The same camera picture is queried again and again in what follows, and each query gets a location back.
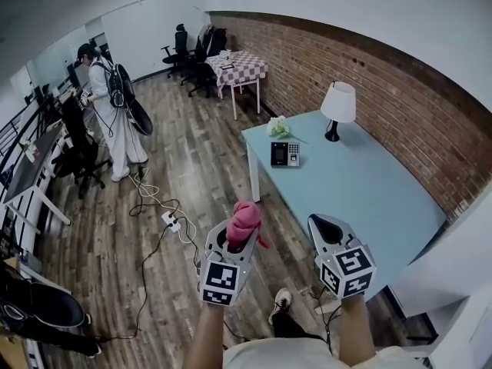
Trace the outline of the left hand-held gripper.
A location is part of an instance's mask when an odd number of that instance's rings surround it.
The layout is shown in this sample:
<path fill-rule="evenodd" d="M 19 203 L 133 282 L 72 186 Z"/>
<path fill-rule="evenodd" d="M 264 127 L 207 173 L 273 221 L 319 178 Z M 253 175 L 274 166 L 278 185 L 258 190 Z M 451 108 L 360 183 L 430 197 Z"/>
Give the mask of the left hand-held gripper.
<path fill-rule="evenodd" d="M 258 240 L 259 228 L 255 228 L 241 250 L 239 261 L 228 257 L 226 219 L 213 227 L 204 246 L 201 260 L 200 299 L 209 304 L 234 305 L 251 271 L 251 258 Z"/>

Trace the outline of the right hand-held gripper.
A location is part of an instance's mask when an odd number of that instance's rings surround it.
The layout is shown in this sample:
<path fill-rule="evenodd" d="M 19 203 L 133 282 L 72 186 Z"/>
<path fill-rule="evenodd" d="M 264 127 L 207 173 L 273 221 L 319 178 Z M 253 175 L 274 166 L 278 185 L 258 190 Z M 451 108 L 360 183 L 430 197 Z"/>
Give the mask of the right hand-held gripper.
<path fill-rule="evenodd" d="M 325 214 L 310 214 L 308 230 L 316 248 L 314 262 L 324 286 L 337 298 L 363 294 L 372 284 L 376 265 L 368 246 L 355 239 L 350 225 Z"/>

